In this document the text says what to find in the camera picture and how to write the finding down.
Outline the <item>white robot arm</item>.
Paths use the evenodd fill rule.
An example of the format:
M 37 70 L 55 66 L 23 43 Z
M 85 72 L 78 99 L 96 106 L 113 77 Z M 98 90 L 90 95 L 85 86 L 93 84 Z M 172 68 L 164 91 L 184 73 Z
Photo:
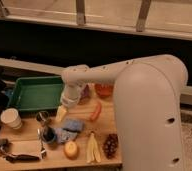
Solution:
M 180 96 L 188 72 L 172 55 L 90 68 L 67 67 L 61 103 L 75 106 L 86 83 L 114 86 L 113 101 L 123 171 L 185 171 Z

